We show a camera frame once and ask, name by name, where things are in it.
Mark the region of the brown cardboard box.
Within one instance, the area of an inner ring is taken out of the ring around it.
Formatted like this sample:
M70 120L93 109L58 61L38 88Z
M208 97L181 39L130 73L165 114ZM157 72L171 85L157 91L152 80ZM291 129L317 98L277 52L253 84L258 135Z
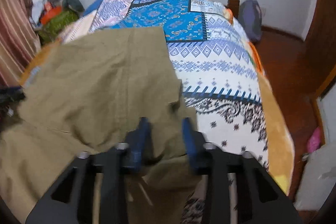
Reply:
M36 76L38 71L40 71L42 65L47 61L47 58L51 51L60 46L62 41L60 39L56 39L54 42L48 43L46 46L43 46L42 49L36 54L33 60L30 62L28 67L23 72L21 79L19 80L19 84L22 87L29 86L30 82Z

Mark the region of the orange box on pile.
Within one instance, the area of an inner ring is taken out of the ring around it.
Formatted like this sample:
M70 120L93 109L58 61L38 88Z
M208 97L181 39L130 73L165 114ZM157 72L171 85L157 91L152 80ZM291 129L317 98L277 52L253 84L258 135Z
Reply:
M42 25L46 25L52 18L58 16L62 11L62 6L56 6L49 11L45 11L45 13L40 18L40 23Z

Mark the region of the blue patchwork bedspread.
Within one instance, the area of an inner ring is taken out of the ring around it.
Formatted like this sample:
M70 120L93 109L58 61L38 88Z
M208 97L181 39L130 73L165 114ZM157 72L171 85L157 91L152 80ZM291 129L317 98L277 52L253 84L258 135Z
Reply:
M209 0L97 0L64 32L70 43L101 30L133 37L123 110L127 125L149 119L164 158L129 183L131 223L199 223L206 179L189 191L182 118L223 151L251 151L269 164L268 137L257 63L240 23Z

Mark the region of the brown wooden door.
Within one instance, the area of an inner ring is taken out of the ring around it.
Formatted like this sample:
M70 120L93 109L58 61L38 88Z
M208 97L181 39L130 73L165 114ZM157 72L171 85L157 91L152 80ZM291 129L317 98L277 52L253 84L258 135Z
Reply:
M301 65L303 90L312 97L335 67L335 0L317 0Z

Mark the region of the olive green pants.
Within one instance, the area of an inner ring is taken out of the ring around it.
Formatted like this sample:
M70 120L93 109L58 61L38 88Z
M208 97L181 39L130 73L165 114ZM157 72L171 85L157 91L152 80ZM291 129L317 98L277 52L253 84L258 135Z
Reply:
M24 222L80 151L123 141L145 117L159 162L127 181L131 223L179 223L198 178L189 167L182 121L195 109L169 59L160 27L105 29L50 51L1 132L1 197Z

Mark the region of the grey blue backpack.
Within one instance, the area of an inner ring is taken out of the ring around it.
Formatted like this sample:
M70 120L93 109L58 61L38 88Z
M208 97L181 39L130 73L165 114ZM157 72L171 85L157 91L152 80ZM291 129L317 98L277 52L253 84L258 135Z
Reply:
M246 0L240 5L238 21L250 42L260 42L262 36L262 13L257 0Z

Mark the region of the orange yellow blanket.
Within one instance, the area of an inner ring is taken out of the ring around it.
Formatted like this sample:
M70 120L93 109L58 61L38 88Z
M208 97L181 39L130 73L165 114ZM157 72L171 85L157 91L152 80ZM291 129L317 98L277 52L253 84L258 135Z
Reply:
M217 127L211 139L226 151L251 149L285 194L289 194L294 169L294 144L259 56L232 11L222 10L222 20L233 40L217 60L227 93L225 106L215 111Z

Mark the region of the grey white pillow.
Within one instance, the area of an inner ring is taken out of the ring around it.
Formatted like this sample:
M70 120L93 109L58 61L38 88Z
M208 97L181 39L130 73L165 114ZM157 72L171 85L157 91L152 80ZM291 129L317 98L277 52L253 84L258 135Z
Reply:
M295 197L298 211L318 211L335 185L335 143L323 145L308 157Z

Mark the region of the pink item on floor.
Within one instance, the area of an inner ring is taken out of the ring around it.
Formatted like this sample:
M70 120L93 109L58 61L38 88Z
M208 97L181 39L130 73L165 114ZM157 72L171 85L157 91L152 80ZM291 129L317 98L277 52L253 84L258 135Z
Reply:
M317 127L307 142L307 152L317 151L321 145L321 129Z

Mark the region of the striped red curtain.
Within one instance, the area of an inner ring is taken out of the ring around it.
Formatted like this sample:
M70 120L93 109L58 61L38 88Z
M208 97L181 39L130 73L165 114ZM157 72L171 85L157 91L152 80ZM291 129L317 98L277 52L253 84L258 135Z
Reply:
M33 0L1 0L1 87L17 86L41 50L30 23Z

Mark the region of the green patterned bag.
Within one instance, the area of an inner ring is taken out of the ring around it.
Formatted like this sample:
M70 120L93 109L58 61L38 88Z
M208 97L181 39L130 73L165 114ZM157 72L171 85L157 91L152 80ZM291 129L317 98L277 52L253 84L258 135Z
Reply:
M76 22L78 19L79 16L76 12L65 10L50 19L46 24L42 24L37 28L37 34L41 38L42 44L54 41L66 26Z

